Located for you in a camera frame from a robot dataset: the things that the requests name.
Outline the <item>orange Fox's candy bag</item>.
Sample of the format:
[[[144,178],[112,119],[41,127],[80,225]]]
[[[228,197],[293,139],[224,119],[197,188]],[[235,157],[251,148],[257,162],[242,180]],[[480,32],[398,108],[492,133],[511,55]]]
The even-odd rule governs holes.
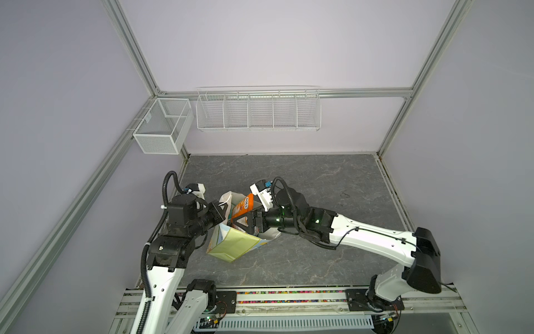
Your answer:
[[[239,200],[232,210],[232,221],[237,221],[244,214],[254,209],[254,195],[249,193],[247,196],[237,196]]]

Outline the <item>illustrated paper gift bag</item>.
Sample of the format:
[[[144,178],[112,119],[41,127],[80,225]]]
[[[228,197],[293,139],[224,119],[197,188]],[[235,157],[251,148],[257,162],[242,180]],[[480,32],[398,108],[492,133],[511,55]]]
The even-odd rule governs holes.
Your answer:
[[[220,202],[227,204],[227,218],[214,228],[214,233],[210,239],[207,249],[208,255],[226,262],[233,262],[244,254],[264,246],[268,242],[277,239],[281,235],[281,232],[279,232],[276,228],[267,228],[259,236],[247,234],[232,228],[232,210],[235,204],[237,204],[239,201],[237,196],[241,197],[245,195],[229,191],[221,196]],[[253,210],[260,208],[264,209],[263,205],[254,200]]]

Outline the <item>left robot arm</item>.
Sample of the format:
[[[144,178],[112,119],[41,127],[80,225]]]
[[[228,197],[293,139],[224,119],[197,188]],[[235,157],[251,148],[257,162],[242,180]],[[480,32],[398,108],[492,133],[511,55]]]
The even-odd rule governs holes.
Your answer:
[[[196,240],[225,222],[228,205],[208,203],[200,185],[182,188],[175,171],[162,184],[163,214],[144,244],[140,277],[143,298],[132,333],[191,333],[201,315],[217,307],[214,281],[195,279],[176,297]]]

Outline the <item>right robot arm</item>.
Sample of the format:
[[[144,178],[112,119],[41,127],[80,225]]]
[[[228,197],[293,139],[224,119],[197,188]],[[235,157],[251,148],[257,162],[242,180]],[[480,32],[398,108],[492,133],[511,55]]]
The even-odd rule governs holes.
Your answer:
[[[442,292],[441,252],[428,229],[388,230],[313,207],[280,177],[260,180],[250,190],[232,210],[229,224],[233,228],[254,236],[276,230],[322,249],[351,246],[396,262],[389,271],[373,276],[367,289],[348,294],[349,303],[357,309],[375,313],[402,310],[404,293]]]

